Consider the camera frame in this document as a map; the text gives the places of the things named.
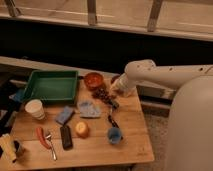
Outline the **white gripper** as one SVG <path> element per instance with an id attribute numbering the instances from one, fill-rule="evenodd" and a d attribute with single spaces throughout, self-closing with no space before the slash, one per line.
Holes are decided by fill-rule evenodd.
<path id="1" fill-rule="evenodd" d="M 136 82 L 129 79 L 126 74 L 122 74 L 111 84 L 110 90 L 117 95 L 129 97 L 135 87 Z"/>

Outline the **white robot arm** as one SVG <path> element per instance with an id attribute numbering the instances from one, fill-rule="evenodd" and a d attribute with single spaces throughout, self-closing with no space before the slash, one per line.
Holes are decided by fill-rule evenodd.
<path id="1" fill-rule="evenodd" d="M 164 171 L 213 171 L 213 64 L 158 66 L 132 61 L 111 90 L 128 95 L 143 81 L 174 89 Z"/>

